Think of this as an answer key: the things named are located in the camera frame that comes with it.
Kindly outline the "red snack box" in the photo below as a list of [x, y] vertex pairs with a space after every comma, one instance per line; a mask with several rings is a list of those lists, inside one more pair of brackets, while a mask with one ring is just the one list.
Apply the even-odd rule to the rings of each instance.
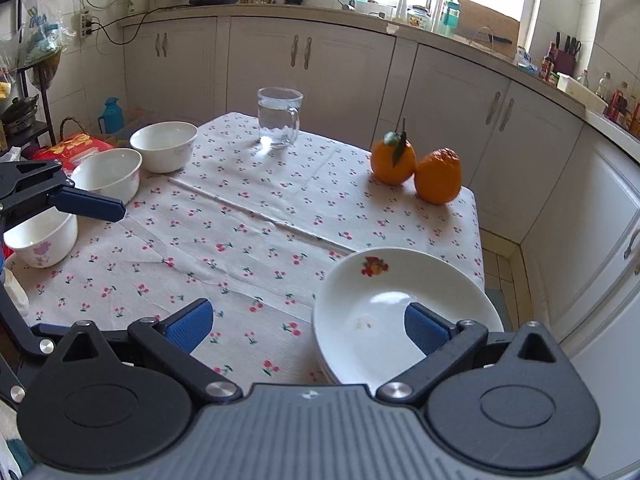
[[78, 132], [59, 144], [40, 148], [32, 156], [32, 160], [57, 160], [65, 173], [71, 174], [86, 158], [112, 149], [111, 144]]

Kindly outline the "bumpy orange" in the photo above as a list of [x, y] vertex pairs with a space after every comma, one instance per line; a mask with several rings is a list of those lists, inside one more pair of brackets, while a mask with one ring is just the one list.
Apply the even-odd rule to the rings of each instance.
[[416, 165], [413, 177], [416, 194], [434, 205], [454, 200], [462, 187], [458, 154], [451, 148], [439, 148]]

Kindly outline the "cardboard box on counter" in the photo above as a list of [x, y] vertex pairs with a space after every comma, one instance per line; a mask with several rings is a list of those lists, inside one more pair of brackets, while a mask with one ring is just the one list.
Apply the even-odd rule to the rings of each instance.
[[460, 15], [456, 34], [513, 60], [518, 50], [520, 22], [471, 0], [458, 0], [458, 3]]

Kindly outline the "white power strip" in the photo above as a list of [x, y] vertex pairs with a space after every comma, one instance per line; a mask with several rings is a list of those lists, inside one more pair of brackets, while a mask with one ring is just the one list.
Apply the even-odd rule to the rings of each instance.
[[88, 39], [93, 33], [93, 16], [88, 9], [79, 12], [79, 36]]

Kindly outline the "teal thermos jug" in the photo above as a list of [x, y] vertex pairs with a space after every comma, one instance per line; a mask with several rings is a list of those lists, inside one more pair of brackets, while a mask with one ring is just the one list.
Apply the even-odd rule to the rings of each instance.
[[118, 133], [125, 127], [124, 113], [118, 105], [117, 98], [107, 98], [104, 103], [104, 110], [98, 117], [98, 125], [102, 134]]

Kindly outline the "white bowl with pink flower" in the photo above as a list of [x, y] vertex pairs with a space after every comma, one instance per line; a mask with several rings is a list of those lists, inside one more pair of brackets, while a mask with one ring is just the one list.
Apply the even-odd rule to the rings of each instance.
[[77, 237], [77, 217], [52, 207], [4, 232], [3, 241], [24, 263], [44, 269], [61, 262]]

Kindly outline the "white kitchen cabinets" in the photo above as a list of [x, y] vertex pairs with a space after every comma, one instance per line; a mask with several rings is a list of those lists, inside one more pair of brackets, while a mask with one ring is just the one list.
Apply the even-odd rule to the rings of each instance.
[[521, 246], [532, 306], [569, 352], [616, 350], [639, 318], [639, 143], [459, 41], [354, 12], [185, 6], [122, 22], [128, 101], [205, 122], [303, 93], [306, 131], [368, 148], [401, 124], [452, 148], [480, 226]]

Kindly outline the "black metal shelf rack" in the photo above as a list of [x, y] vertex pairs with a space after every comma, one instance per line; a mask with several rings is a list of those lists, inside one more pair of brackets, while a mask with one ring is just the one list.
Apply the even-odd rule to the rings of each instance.
[[[24, 44], [24, 23], [25, 23], [25, 12], [24, 12], [24, 2], [23, 0], [1, 0], [2, 4], [12, 3], [13, 11], [14, 11], [14, 25], [15, 25], [15, 33], [17, 34], [17, 51], [16, 51], [16, 67], [13, 71], [16, 82], [17, 82], [17, 95], [20, 98], [28, 98], [29, 90], [27, 84], [27, 72], [29, 70], [34, 70], [38, 76], [38, 82], [43, 84], [44, 73], [43, 67], [38, 63], [27, 64], [23, 58], [24, 55], [21, 54], [21, 47]], [[55, 144], [58, 137], [56, 136], [52, 116], [50, 112], [50, 103], [47, 94], [47, 89], [40, 86], [37, 89], [37, 93], [39, 96], [38, 101], [38, 110], [43, 112], [44, 119], [34, 119], [34, 123], [27, 129], [22, 130], [16, 136], [12, 136], [10, 139], [11, 145], [16, 146], [25, 146], [29, 143], [35, 143], [40, 145], [40, 136], [46, 134], [48, 136], [48, 140]]]

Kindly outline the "white plastic bag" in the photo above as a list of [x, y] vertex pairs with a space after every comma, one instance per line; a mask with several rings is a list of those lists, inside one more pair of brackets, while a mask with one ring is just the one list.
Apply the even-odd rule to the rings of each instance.
[[27, 64], [39, 63], [61, 53], [75, 38], [58, 6], [58, 0], [23, 0], [25, 23], [21, 47]]

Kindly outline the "knife block with knives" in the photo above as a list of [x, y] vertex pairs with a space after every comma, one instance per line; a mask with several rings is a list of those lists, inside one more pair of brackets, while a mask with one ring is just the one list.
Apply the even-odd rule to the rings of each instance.
[[557, 32], [555, 45], [554, 70], [559, 74], [573, 76], [582, 43], [576, 37], [563, 36]]

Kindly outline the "cherry print tablecloth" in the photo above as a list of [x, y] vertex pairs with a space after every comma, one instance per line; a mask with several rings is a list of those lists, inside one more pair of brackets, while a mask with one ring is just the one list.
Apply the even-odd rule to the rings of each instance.
[[309, 384], [323, 378], [314, 300], [341, 258], [411, 248], [484, 282], [472, 192], [434, 206], [411, 184], [375, 180], [360, 148], [303, 133], [292, 148], [264, 153], [257, 139], [254, 118], [216, 118], [180, 171], [141, 180], [124, 220], [80, 220], [74, 248], [52, 268], [12, 259], [28, 322], [88, 318], [122, 330], [206, 298], [216, 321], [199, 360], [242, 387]]

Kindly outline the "glass mug with water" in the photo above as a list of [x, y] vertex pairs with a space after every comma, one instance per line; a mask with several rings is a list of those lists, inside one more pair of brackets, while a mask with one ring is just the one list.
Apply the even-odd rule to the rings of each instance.
[[257, 91], [259, 143], [263, 148], [288, 148], [299, 135], [304, 95], [295, 89], [264, 87]]

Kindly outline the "orange with leaf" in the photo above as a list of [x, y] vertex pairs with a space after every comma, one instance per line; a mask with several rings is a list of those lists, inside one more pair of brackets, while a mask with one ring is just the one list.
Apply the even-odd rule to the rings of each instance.
[[408, 140], [406, 120], [399, 131], [390, 131], [371, 150], [372, 174], [382, 183], [398, 186], [408, 181], [416, 171], [416, 151]]

